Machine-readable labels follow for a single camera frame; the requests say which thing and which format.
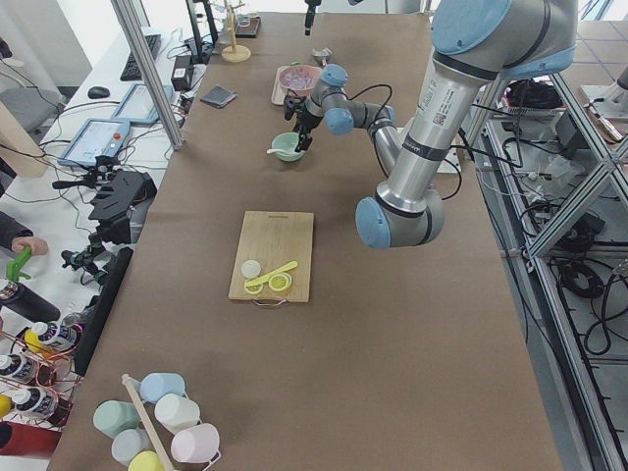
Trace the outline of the person hand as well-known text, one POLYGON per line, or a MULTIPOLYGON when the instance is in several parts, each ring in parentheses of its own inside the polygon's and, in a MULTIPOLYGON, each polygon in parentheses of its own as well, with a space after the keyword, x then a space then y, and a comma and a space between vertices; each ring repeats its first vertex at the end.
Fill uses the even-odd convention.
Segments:
POLYGON ((28 248, 32 256, 40 256, 48 253, 48 244, 42 238, 35 236, 18 236, 12 240, 11 250, 14 253, 21 253, 28 248))

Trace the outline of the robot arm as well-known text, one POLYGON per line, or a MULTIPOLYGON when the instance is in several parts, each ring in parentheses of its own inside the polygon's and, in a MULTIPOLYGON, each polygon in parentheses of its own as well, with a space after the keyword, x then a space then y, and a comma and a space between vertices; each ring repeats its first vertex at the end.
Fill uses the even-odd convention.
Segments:
POLYGON ((378 249, 428 243, 445 219, 432 180, 480 89, 497 79, 565 70, 573 62, 577 25, 574 1, 443 1, 432 21, 433 68, 406 127, 395 127, 391 107, 348 98, 347 72, 331 64, 309 96, 285 96, 296 148, 307 149, 321 123, 336 135, 366 130, 388 177, 357 204, 360 238, 378 249))

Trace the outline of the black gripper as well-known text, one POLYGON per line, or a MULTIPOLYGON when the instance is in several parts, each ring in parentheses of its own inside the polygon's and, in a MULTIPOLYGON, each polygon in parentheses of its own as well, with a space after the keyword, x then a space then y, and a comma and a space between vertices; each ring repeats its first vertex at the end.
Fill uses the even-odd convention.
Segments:
POLYGON ((295 118, 293 131, 298 133, 295 152, 307 151, 312 143, 310 133, 319 126, 322 121, 320 116, 313 114, 307 107, 311 102, 309 97, 286 95, 283 103, 284 119, 290 121, 295 118))

